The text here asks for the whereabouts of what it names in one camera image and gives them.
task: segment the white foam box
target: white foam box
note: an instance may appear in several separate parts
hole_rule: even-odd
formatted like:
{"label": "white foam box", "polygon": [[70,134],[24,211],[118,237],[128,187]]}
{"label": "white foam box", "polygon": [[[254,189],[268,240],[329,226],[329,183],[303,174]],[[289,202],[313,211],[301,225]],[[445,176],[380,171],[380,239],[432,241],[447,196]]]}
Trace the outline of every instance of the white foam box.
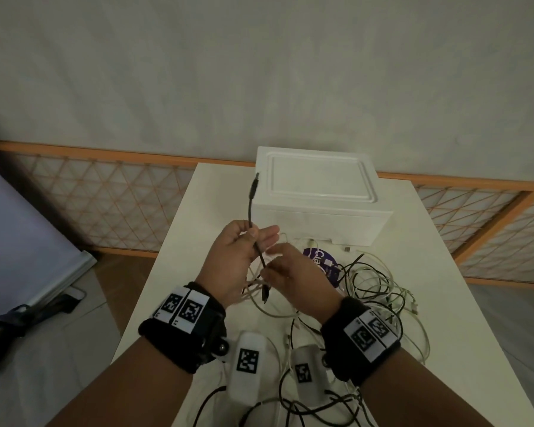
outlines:
{"label": "white foam box", "polygon": [[392,215],[366,154],[259,147],[252,222],[290,237],[369,246]]}

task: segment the black wristband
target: black wristband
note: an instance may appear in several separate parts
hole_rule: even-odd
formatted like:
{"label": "black wristband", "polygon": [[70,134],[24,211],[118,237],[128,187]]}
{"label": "black wristband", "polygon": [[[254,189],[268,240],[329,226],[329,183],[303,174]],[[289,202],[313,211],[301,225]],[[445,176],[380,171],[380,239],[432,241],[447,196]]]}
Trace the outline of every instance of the black wristband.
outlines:
{"label": "black wristband", "polygon": [[328,366],[341,381],[359,387],[399,347],[399,339],[360,300],[345,297],[338,311],[320,329]]}
{"label": "black wristband", "polygon": [[[200,295],[190,295],[193,291]],[[141,323],[138,334],[182,370],[194,374],[214,359],[212,345],[226,336],[224,318],[223,306],[198,283],[190,282],[172,292],[152,317]]]}

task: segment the tiled floor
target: tiled floor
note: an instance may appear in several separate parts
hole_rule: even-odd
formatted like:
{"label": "tiled floor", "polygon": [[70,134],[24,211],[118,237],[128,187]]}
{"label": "tiled floor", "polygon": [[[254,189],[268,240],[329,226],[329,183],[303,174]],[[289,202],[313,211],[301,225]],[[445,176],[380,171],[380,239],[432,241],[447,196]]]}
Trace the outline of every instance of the tiled floor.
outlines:
{"label": "tiled floor", "polygon": [[133,314],[155,260],[105,254],[93,268],[121,335]]}
{"label": "tiled floor", "polygon": [[111,362],[121,339],[95,272],[86,297],[17,341],[0,367],[0,427],[42,427]]}

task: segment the white table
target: white table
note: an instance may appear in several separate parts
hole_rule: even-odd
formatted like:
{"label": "white table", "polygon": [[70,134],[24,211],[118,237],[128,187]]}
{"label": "white table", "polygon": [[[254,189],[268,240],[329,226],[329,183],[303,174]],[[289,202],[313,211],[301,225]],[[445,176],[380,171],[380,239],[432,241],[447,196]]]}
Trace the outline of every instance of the white table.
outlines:
{"label": "white table", "polygon": [[[254,174],[254,168],[248,167],[198,165],[115,359],[138,338],[139,324],[171,288],[195,278],[221,229],[233,219],[246,219],[247,195]],[[380,257],[394,279],[415,294],[432,347],[427,367],[495,426],[534,427],[530,401],[412,184],[402,180],[380,182],[394,214],[374,244],[365,249]],[[320,247],[334,254],[339,262],[353,259],[353,253],[348,258],[341,257],[337,246],[325,243]],[[271,293],[265,308],[275,313],[276,305],[284,313],[291,313],[288,303],[276,291]],[[229,337],[236,336],[239,330],[257,330],[283,351],[290,319],[267,318],[246,301],[228,309],[226,326]],[[417,328],[407,326],[407,332],[413,336]],[[191,425],[204,396],[219,385],[220,370],[215,361],[200,368],[175,426]],[[274,361],[270,374],[271,378],[264,379],[277,381]],[[275,406],[272,404],[269,409],[266,405],[264,409],[269,413]],[[305,420],[315,425],[316,421],[309,418],[312,417]],[[208,420],[200,419],[199,425],[210,425]]]}

